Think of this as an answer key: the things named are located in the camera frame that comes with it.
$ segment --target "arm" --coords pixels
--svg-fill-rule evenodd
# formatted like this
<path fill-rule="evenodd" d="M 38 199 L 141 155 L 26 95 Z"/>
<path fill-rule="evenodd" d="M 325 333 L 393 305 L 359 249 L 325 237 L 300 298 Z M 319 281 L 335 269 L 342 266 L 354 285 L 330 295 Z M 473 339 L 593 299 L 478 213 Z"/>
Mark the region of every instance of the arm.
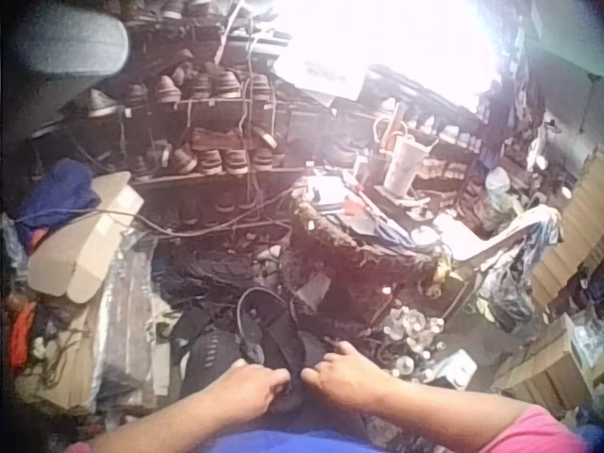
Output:
<path fill-rule="evenodd" d="M 91 450 L 95 453 L 191 451 L 219 431 L 263 415 L 289 380 L 287 370 L 269 370 L 236 361 L 204 391 L 97 437 L 90 442 Z"/>
<path fill-rule="evenodd" d="M 340 344 L 340 353 L 326 354 L 302 378 L 336 404 L 411 428 L 455 451 L 480 451 L 529 407 L 494 394 L 404 382 L 346 342 Z"/>

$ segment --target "pink shirt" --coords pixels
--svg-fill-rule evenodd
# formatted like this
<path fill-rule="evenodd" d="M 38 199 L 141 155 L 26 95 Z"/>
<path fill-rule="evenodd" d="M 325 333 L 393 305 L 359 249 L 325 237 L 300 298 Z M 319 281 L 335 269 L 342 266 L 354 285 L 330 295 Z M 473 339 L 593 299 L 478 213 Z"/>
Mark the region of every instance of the pink shirt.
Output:
<path fill-rule="evenodd" d="M 587 453 L 579 437 L 540 406 L 530 406 L 482 453 Z"/>

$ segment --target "hand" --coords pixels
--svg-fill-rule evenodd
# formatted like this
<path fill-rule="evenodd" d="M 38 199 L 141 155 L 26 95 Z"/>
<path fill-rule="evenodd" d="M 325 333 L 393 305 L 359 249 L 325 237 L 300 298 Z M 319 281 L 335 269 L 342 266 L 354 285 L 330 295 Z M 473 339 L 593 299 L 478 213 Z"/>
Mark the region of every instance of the hand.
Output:
<path fill-rule="evenodd" d="M 394 378 L 349 342 L 339 343 L 338 352 L 326 354 L 314 369 L 302 370 L 302 380 L 339 406 L 354 411 L 372 411 L 378 392 Z"/>
<path fill-rule="evenodd" d="M 239 425 L 263 415 L 289 381 L 286 369 L 270 370 L 239 359 L 201 394 L 220 408 L 224 425 Z"/>

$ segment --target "person's left hand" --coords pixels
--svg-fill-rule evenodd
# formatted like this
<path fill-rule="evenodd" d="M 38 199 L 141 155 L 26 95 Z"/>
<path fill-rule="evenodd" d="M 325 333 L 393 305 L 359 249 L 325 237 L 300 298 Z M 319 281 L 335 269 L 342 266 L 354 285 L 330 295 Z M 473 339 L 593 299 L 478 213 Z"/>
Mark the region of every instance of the person's left hand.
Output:
<path fill-rule="evenodd" d="M 290 378 L 286 369 L 271 370 L 239 359 L 202 394 L 220 408 L 226 425 L 239 425 L 265 414 Z"/>

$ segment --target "forearm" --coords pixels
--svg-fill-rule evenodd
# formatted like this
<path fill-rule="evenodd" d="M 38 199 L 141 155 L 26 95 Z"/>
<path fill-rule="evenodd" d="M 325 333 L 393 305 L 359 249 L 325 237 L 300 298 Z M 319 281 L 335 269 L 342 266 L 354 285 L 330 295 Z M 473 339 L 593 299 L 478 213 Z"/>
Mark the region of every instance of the forearm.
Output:
<path fill-rule="evenodd" d="M 193 450 L 227 422 L 220 405 L 205 392 L 192 394 L 174 405 L 141 420 L 107 432 L 90 442 L 94 453 L 177 453 Z"/>
<path fill-rule="evenodd" d="M 512 425 L 527 403 L 495 394 L 477 394 L 410 384 L 389 378 L 370 411 L 411 428 L 455 451 L 480 451 Z"/>

